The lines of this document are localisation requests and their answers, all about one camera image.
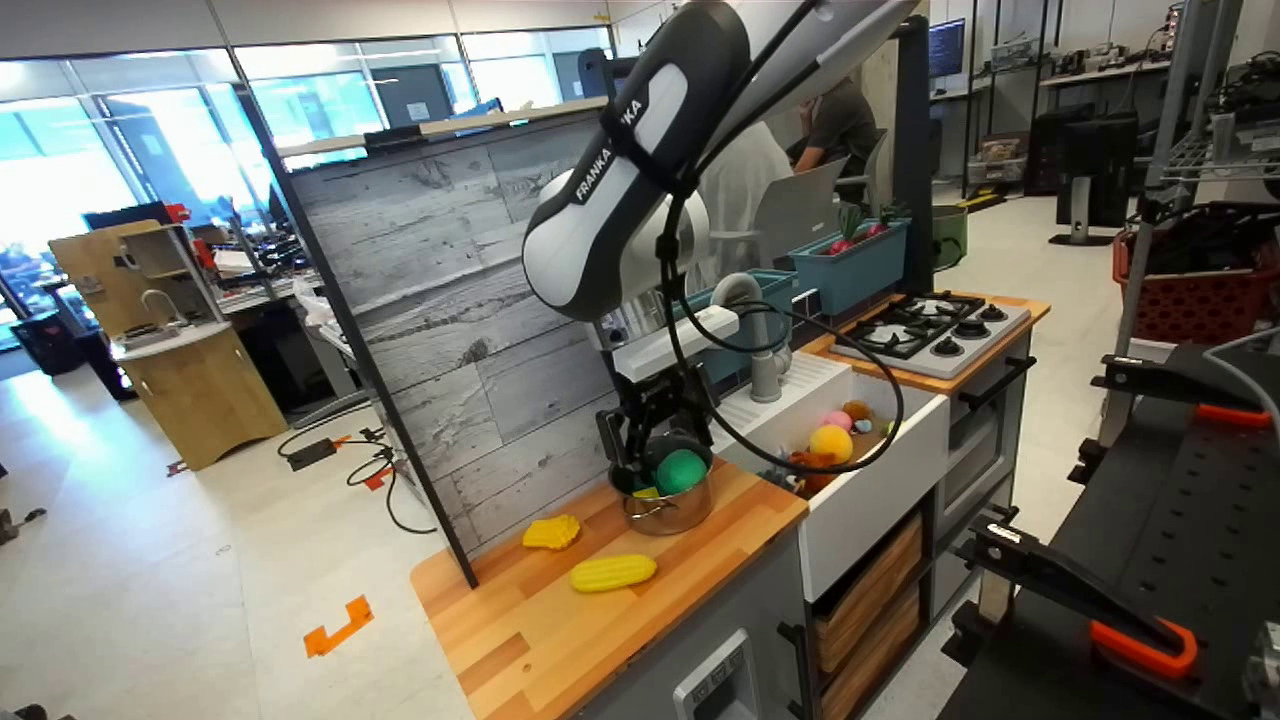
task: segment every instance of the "cabinet door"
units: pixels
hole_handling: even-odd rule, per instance
[[[189,466],[287,429],[234,327],[125,367]]]
[[[119,224],[90,235],[53,239],[57,262],[79,286],[83,303],[110,335],[153,322],[139,294],[150,278],[125,262],[127,248],[119,235],[158,232],[159,224]]]

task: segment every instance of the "white sink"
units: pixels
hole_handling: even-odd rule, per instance
[[[768,451],[792,451],[809,440],[823,411],[862,398],[882,417],[893,417],[889,380],[862,376],[842,359],[792,357],[786,395],[778,405],[753,405],[737,393],[721,405],[733,429]],[[739,448],[717,429],[714,448],[764,471],[768,458]],[[809,500],[799,522],[805,598],[819,598],[877,539],[912,509],[948,466],[948,395],[903,388],[903,424],[895,444],[867,466],[838,474]]]

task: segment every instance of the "stove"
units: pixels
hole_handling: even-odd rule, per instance
[[[877,351],[889,367],[910,367],[919,376],[962,376],[993,342],[1019,327],[1030,313],[1015,303],[989,303],[980,294],[903,294],[877,316],[845,327],[838,346],[850,357]]]

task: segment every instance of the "butcher block counter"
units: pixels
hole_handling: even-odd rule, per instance
[[[984,294],[984,298],[993,298],[993,303],[1019,303],[1019,306],[1030,313],[1030,319],[1026,319],[1019,333],[1007,333],[1001,342],[993,342],[993,346],[984,351],[984,359],[977,359],[967,373],[962,373],[962,376],[919,376],[919,373],[895,367],[893,376],[895,376],[901,383],[951,395],[962,383],[967,383],[977,373],[984,373],[993,357],[1001,357],[1007,342],[1015,342],[1031,322],[1042,322],[1042,319],[1047,316],[1047,303],[1044,303],[1044,298],[1030,298],[1030,294],[989,294],[989,293],[956,293],[956,294]],[[874,303],[867,313],[845,319],[842,327],[853,327],[853,322],[862,322],[866,316],[877,316],[884,303]],[[845,357],[845,351],[838,351],[832,342],[838,342],[838,335],[816,335],[816,341],[805,342],[799,351],[850,359],[857,373],[882,376],[877,365],[867,365],[867,359],[862,359],[862,357]]]
[[[447,550],[414,573],[414,588],[461,676],[478,717],[574,717],[599,687],[714,603],[771,542],[792,535],[805,500],[723,458],[709,474],[714,511],[680,535],[640,535],[619,495],[599,478],[561,511],[583,518],[564,550],[528,550],[521,539],[478,560],[470,588]],[[578,596],[567,573],[591,556],[648,550],[648,585]]]

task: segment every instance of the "robotic arm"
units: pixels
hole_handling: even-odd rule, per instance
[[[768,108],[850,75],[912,6],[916,0],[689,0],[613,96],[582,164],[532,213],[532,293],[583,322],[653,286],[668,303],[703,224],[695,174]],[[668,333],[677,367],[666,373],[616,373],[606,346],[619,411],[599,417],[599,436],[619,491],[666,491],[662,464],[680,448],[709,458],[709,398],[677,327]]]

